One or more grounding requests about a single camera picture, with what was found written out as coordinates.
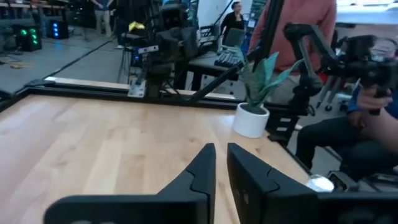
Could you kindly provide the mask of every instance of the black metal table frame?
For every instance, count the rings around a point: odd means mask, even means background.
[[[133,98],[127,96],[128,89],[122,88],[107,88],[100,86],[87,86],[87,85],[74,85],[57,83],[54,81],[34,80],[25,85],[25,87],[10,97],[5,96],[0,100],[0,112],[10,108],[18,101],[24,99],[29,95],[46,95],[46,96],[60,96],[70,98],[87,98],[96,100],[109,100],[109,101],[125,101],[136,103],[151,103],[158,105],[170,106],[188,106],[199,108],[213,108],[221,110],[235,110],[240,100],[224,99],[224,98],[203,98],[196,103],[190,102],[182,98],[177,98],[175,95],[165,95],[162,98]],[[269,105],[268,110],[280,110],[280,106]],[[299,161],[287,148],[285,144],[278,142],[280,146],[299,164],[299,166],[310,175],[311,172]]]

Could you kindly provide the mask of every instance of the woman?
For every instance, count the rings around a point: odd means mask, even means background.
[[[243,24],[243,16],[241,14],[242,10],[242,5],[240,2],[234,2],[232,3],[232,10],[233,12],[228,13],[223,22],[221,23],[221,32],[224,31],[223,35],[223,44],[226,40],[226,37],[228,35],[228,32],[231,28],[236,28],[236,29],[244,29],[244,24]]]

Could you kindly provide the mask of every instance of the blue sleeve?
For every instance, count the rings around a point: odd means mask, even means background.
[[[356,87],[356,89],[353,92],[353,96],[351,97],[349,104],[348,104],[348,109],[347,109],[347,113],[353,112],[353,111],[361,111],[362,109],[359,108],[356,105],[356,99],[358,97],[358,93],[359,93],[359,89],[360,86]]]

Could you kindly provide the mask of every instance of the hand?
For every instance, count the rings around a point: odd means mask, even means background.
[[[356,100],[358,107],[364,110],[378,110],[386,107],[392,102],[390,90],[387,92],[388,96],[382,98],[375,98],[374,95],[376,95],[376,92],[377,85],[374,85],[371,88],[361,87]]]
[[[362,119],[362,112],[353,111],[348,114],[348,121],[350,125],[354,128],[362,129],[365,127]]]

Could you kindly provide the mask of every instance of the dark pants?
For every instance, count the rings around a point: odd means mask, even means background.
[[[333,148],[342,158],[340,169],[349,170],[356,180],[398,165],[398,155],[377,141],[363,139],[347,117],[327,119],[298,132],[296,156],[309,169],[316,146]]]
[[[128,21],[121,18],[116,18],[116,27],[114,32],[116,34],[116,38],[118,38],[118,44],[124,45],[124,37],[122,37],[122,34],[129,32]]]

